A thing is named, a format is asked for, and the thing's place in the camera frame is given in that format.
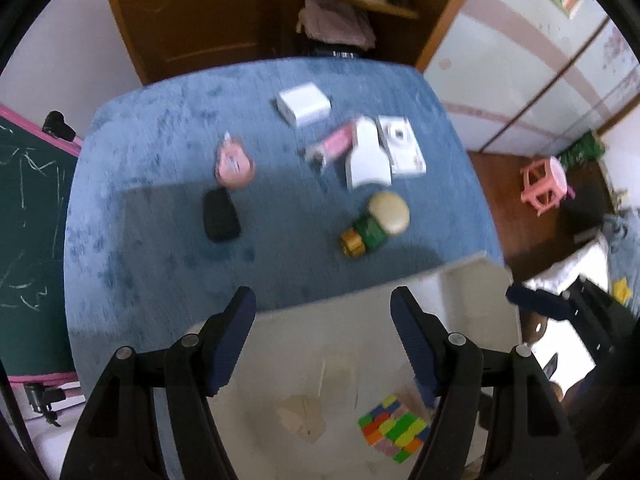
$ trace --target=cabinet door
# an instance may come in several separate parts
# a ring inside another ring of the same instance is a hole
[[[277,54],[281,0],[110,0],[143,83]]]

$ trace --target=blue fuzzy tablecloth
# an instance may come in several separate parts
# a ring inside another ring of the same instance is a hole
[[[332,101],[324,121],[291,128],[274,105],[312,81]],[[349,192],[344,161],[316,175],[298,150],[354,114],[407,116],[428,171],[395,178],[407,232],[347,259],[338,236],[376,186]],[[242,235],[213,244],[202,197],[215,187],[229,131],[257,173],[233,192]],[[502,263],[481,187],[449,118],[413,68],[365,60],[284,59],[207,70],[121,96],[95,114],[71,190],[65,237],[66,316],[89,392],[113,351],[165,348],[220,312],[239,285],[258,308],[308,303],[402,278],[478,251]]]

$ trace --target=pink package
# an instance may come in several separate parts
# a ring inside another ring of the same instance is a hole
[[[351,120],[335,130],[325,140],[305,148],[305,160],[309,164],[319,166],[319,171],[322,173],[335,159],[351,149],[355,125],[355,119]]]

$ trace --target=white wall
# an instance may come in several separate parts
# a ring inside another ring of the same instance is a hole
[[[640,107],[609,130],[604,165],[614,189],[628,189],[628,205],[640,207]]]
[[[551,0],[467,0],[424,72],[469,150],[555,155],[640,91],[640,68],[608,23],[520,119],[607,17],[585,0],[567,18]]]
[[[108,0],[52,0],[0,75],[0,103],[38,126],[59,110],[84,137],[98,107],[140,86]]]

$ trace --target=yellow object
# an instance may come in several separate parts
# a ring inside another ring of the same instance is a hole
[[[409,227],[409,206],[396,193],[376,193],[369,200],[367,209],[389,236],[397,236]]]
[[[385,400],[382,401],[382,407],[388,408],[398,399],[395,395],[389,395]]]
[[[424,422],[421,418],[419,418],[412,425],[409,426],[409,429],[406,430],[406,432],[409,434],[412,434],[413,436],[416,436],[426,427],[427,427],[427,423]]]
[[[618,303],[627,304],[633,296],[633,291],[626,284],[626,278],[621,278],[613,284],[613,297]]]
[[[414,436],[415,435],[412,435],[411,433],[403,433],[398,438],[396,438],[394,444],[396,444],[396,446],[398,447],[408,446],[409,444],[411,444]]]
[[[342,242],[342,250],[344,251],[344,254],[351,258],[362,256],[366,251],[362,237],[354,228],[347,229],[343,232],[340,236],[340,241]]]
[[[380,427],[378,428],[378,431],[380,433],[382,433],[383,435],[387,434],[392,427],[394,427],[396,425],[396,422],[392,419],[392,418],[388,418],[387,420],[385,420],[382,424],[380,424]]]

